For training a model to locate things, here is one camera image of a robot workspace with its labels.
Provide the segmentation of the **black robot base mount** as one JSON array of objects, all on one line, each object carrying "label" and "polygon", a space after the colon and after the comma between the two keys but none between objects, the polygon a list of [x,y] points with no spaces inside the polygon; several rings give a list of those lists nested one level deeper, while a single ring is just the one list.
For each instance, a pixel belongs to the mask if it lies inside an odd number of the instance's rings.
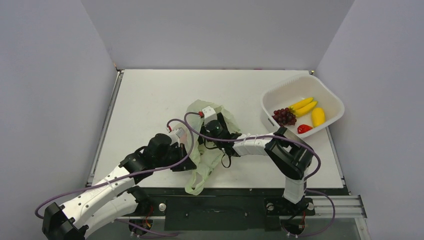
[{"label": "black robot base mount", "polygon": [[183,188],[146,187],[143,206],[122,219],[139,226],[152,227],[163,221],[165,231],[279,231],[281,225],[303,222],[315,216],[313,200],[290,207],[282,188],[205,188],[190,195]]}]

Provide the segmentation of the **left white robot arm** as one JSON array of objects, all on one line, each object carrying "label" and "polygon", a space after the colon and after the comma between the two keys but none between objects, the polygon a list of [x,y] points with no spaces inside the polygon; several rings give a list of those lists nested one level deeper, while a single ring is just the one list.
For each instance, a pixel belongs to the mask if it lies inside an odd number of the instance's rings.
[{"label": "left white robot arm", "polygon": [[188,166],[194,140],[174,130],[158,133],[128,154],[97,184],[78,192],[75,198],[58,204],[49,200],[44,210],[42,232],[49,240],[85,240],[97,229],[122,216],[143,215],[150,206],[148,195],[138,185],[154,172],[181,172]]}]

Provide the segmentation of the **green plastic bag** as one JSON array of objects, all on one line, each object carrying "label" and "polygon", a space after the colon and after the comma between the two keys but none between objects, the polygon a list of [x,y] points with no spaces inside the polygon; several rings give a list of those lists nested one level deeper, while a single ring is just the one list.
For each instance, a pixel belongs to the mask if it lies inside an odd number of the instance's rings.
[{"label": "green plastic bag", "polygon": [[[230,133],[241,132],[234,115],[225,109],[223,105],[197,99],[187,107],[186,111],[199,112],[208,106],[212,107],[216,113],[223,115]],[[195,196],[199,195],[203,191],[205,183],[208,181],[215,167],[221,162],[223,152],[218,149],[212,149],[212,147],[213,144],[211,142],[206,145],[197,142],[194,144],[189,157],[196,165],[196,169],[190,171],[191,178],[184,187],[186,193]]]}]

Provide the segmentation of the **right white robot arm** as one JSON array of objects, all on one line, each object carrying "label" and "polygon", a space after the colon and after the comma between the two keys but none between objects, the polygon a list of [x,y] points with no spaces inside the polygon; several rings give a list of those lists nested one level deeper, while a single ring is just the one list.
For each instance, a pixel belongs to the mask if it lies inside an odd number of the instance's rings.
[{"label": "right white robot arm", "polygon": [[200,136],[213,142],[229,158],[247,155],[268,156],[285,176],[282,207],[294,214],[302,207],[306,192],[307,170],[312,149],[287,128],[266,135],[231,133],[221,113],[199,113],[203,118]]}]

